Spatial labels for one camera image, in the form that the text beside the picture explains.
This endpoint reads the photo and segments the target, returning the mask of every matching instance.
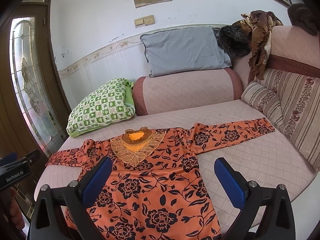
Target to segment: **door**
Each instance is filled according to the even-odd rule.
[[[0,156],[42,150],[33,177],[19,184],[31,201],[48,157],[67,139],[70,113],[52,63],[47,15],[48,5],[22,4],[0,33]]]

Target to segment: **gold lace applique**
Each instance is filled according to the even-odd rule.
[[[124,163],[131,165],[132,167],[136,167],[140,162],[151,155],[155,149],[158,148],[160,143],[163,141],[165,134],[165,131],[152,132],[148,138],[144,138],[142,142],[137,143],[125,142],[122,139],[124,135],[119,136],[111,140],[111,148],[117,158],[119,158]]]

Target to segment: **green checkered pillow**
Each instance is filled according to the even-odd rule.
[[[68,134],[75,138],[109,124],[130,119],[134,113],[133,82],[116,78],[87,95],[72,110],[68,119]]]

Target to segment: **sofa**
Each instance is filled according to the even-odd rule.
[[[267,68],[320,78],[319,36],[306,34],[299,27],[276,26],[272,32],[271,55]],[[136,114],[133,118],[108,127],[69,137],[60,150],[80,147],[84,140],[105,140],[119,136],[127,129],[140,127],[189,129],[200,122],[215,125],[265,117],[240,99],[253,80],[248,65],[250,55],[233,61],[233,70],[203,70],[160,77],[141,77],[133,88]],[[214,161],[224,157],[247,180],[264,187],[285,184],[294,201],[314,180],[317,171],[278,129],[235,146],[198,155],[200,173],[217,212],[221,232],[231,226],[239,210],[234,208],[214,174]],[[78,178],[81,168],[49,165],[35,191],[41,185],[64,187]],[[263,215],[261,207],[253,223]]]

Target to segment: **orange floral dress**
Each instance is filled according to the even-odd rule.
[[[105,238],[116,240],[220,239],[220,225],[199,172],[196,155],[239,144],[274,128],[265,119],[191,129],[126,131],[105,141],[52,155],[49,164],[82,167],[79,180],[102,156],[113,170],[87,209]],[[66,212],[70,227],[73,224]]]

